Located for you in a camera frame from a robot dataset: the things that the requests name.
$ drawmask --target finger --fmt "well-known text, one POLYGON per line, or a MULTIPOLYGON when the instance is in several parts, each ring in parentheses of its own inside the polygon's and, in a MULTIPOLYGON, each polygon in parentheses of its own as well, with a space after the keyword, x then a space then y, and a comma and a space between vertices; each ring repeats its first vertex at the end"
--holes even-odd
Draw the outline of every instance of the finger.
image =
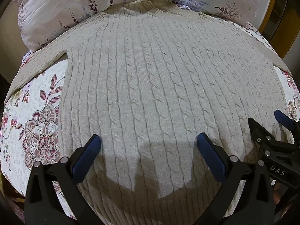
POLYGON ((279 183, 279 182, 276 181, 276 183, 274 185, 274 190, 278 190, 279 187, 280 187, 280 185, 281 185, 281 183, 279 183))
POLYGON ((273 198, 274 198, 274 203, 277 205, 280 202, 281 195, 278 193, 278 191, 273 192, 273 198))

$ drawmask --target bed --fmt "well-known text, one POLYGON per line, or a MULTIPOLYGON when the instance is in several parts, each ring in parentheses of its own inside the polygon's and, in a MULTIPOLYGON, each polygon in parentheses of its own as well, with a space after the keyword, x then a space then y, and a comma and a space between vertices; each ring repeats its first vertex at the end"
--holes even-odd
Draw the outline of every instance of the bed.
MULTIPOLYGON (((211 19, 234 25, 241 35, 247 34, 255 38, 268 50, 276 53, 250 23, 241 26, 217 16, 211 16, 211 19)), ((19 71, 26 67, 34 56, 35 53, 28 52, 23 57, 19 71)), ((27 180, 33 163, 38 160, 43 164, 56 163, 62 157, 58 138, 58 118, 67 67, 67 55, 63 55, 52 66, 14 92, 5 104, 0 133, 1 170, 23 196, 26 193, 27 180)), ((274 71, 281 83, 289 116, 296 121, 300 120, 300 93, 292 75, 276 66, 274 71)), ((59 185, 54 183, 54 187, 65 213, 74 217, 59 185)))

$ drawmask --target blue clamp tip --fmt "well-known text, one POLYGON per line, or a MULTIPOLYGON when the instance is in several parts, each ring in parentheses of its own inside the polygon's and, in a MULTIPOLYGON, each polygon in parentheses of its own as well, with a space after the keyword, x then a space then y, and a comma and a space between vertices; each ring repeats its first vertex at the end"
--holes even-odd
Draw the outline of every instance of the blue clamp tip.
POLYGON ((215 152, 212 145, 213 143, 206 134, 201 133, 198 135, 197 147, 200 153, 202 154, 215 180, 224 183, 226 181, 226 166, 215 152))
POLYGON ((287 130, 289 131, 294 131, 295 130, 295 125, 292 119, 290 119, 288 116, 286 116, 283 112, 276 110, 274 112, 274 116, 280 124, 286 127, 287 130))
POLYGON ((72 168, 72 181, 75 184, 82 183, 96 156, 101 150, 101 139, 94 135, 86 144, 87 147, 72 168))

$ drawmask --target pink flower print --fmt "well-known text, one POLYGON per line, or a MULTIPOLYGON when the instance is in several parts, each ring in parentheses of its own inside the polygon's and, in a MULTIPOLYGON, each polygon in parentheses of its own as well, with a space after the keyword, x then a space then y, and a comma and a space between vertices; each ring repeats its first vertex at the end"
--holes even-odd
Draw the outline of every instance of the pink flower print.
POLYGON ((25 163, 31 169, 34 161, 44 165, 56 163, 60 159, 58 146, 58 122, 56 109, 48 104, 41 112, 35 111, 32 120, 25 123, 25 163))
POLYGON ((18 123, 18 121, 17 121, 17 118, 15 118, 15 119, 12 119, 12 120, 11 120, 11 122, 10 122, 10 126, 11 126, 11 128, 14 128, 14 127, 16 127, 16 126, 17 126, 17 123, 18 123))
POLYGON ((297 93, 298 88, 297 88, 296 84, 294 83, 294 80, 293 80, 293 78, 291 77, 291 75, 290 75, 289 73, 287 73, 287 72, 284 72, 284 71, 282 71, 282 74, 283 74, 284 77, 286 78, 288 86, 289 86, 291 89, 294 89, 294 91, 297 93))
POLYGON ((7 121, 8 121, 8 116, 7 115, 3 116, 3 118, 2 118, 2 128, 4 128, 6 126, 7 121))

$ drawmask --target cable knit sweater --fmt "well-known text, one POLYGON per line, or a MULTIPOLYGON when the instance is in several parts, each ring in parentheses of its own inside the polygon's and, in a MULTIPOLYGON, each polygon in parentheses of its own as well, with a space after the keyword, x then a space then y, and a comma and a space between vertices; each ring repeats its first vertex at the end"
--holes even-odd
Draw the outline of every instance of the cable knit sweater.
POLYGON ((7 99, 65 52, 61 153, 101 136, 79 188, 106 224, 193 224, 219 188, 195 147, 201 132, 244 161, 256 159, 249 117, 284 136, 273 115, 287 113, 273 64, 287 67, 222 20, 166 0, 110 8, 34 53, 7 99))

